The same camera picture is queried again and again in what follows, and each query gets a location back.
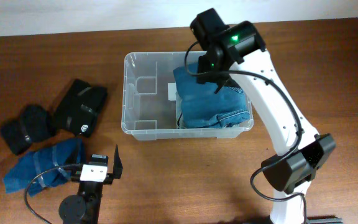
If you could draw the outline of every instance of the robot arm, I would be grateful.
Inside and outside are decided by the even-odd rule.
[[[201,71],[199,69],[198,74],[192,75],[197,76],[200,83],[217,83],[216,91],[234,80],[251,99],[266,125],[277,153],[262,162],[263,173],[275,189],[274,198],[270,200],[300,193],[304,195],[316,171],[335,148],[331,135],[320,136],[296,107],[274,69],[263,39],[250,22],[229,27],[214,9],[209,9],[198,14],[190,28],[206,51],[206,59],[199,59]],[[299,143],[296,149],[294,142]],[[274,202],[270,220],[273,223],[299,224],[305,220],[303,206],[300,197]]]
[[[243,70],[259,75],[263,75],[276,83],[290,99],[292,105],[296,109],[298,116],[301,119],[302,128],[304,130],[299,149],[315,142],[314,138],[318,135],[316,128],[314,128],[307,119],[302,115],[298,107],[291,99],[283,83],[279,79],[273,63],[270,59],[270,54],[266,50],[256,50],[251,54],[244,57],[244,62],[241,64],[234,63],[230,70]],[[262,119],[270,138],[273,142],[273,147],[278,156],[284,155],[292,147],[295,142],[296,127],[295,120],[288,109],[288,106],[284,102],[283,98],[275,91],[271,86],[258,78],[230,74],[231,78],[236,81],[239,86],[245,91],[247,96],[251,99],[255,110],[258,112]],[[296,187],[292,194],[302,192],[306,194],[308,187],[310,186],[309,181],[306,181]],[[286,194],[274,190],[274,198],[285,198],[292,194]],[[273,223],[294,223],[299,224],[303,221],[303,202],[299,197],[293,198],[286,202],[274,202],[273,210],[270,214],[270,219]]]

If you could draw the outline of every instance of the wood grain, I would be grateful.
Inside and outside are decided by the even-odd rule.
[[[298,107],[336,140],[308,191],[309,216],[358,223],[358,19],[256,26]],[[124,172],[104,188],[100,223],[217,223],[267,216],[272,203],[249,185],[251,173],[274,154],[257,113],[252,130],[235,139],[139,142],[121,130],[125,55],[184,51],[194,41],[188,28],[0,37],[0,124],[28,103],[53,110],[74,78],[104,85],[109,98],[96,132],[84,139],[86,150],[113,156],[118,144]],[[61,131],[30,150],[70,137]],[[21,192],[5,194],[2,178],[17,159],[0,137],[0,223],[40,223]],[[272,192],[263,177],[257,185]],[[58,206],[77,189],[73,183],[48,189],[30,203],[61,223]]]

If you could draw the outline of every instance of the black folded cloth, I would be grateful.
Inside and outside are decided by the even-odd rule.
[[[76,79],[52,116],[53,126],[90,137],[107,97],[107,89]]]
[[[28,105],[20,114],[1,126],[1,136],[15,155],[26,151],[33,142],[41,142],[55,135],[51,116],[39,105]]]

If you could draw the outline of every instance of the denim jeans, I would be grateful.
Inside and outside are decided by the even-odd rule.
[[[197,72],[197,63],[188,67]],[[173,75],[181,98],[180,128],[229,128],[249,119],[241,88],[224,86],[215,94],[217,84],[197,83],[184,67],[175,69]]]
[[[85,161],[85,148],[81,139],[69,139],[54,146],[40,149],[36,152],[28,152],[19,159],[17,164],[5,175],[3,182],[6,193],[13,193],[27,187],[30,181],[41,172],[55,166],[64,165],[67,159],[78,150],[74,161]],[[70,174],[64,170],[54,170],[39,177],[29,189],[29,195],[34,196],[45,187],[56,187],[66,183]]]

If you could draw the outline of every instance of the white label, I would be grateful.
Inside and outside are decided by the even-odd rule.
[[[93,158],[99,158],[99,159],[105,159],[106,158],[106,156],[96,155],[96,154],[93,154],[92,157]]]
[[[103,182],[107,176],[106,166],[84,164],[80,175],[80,181]]]
[[[168,100],[176,101],[177,100],[177,84],[168,83]]]

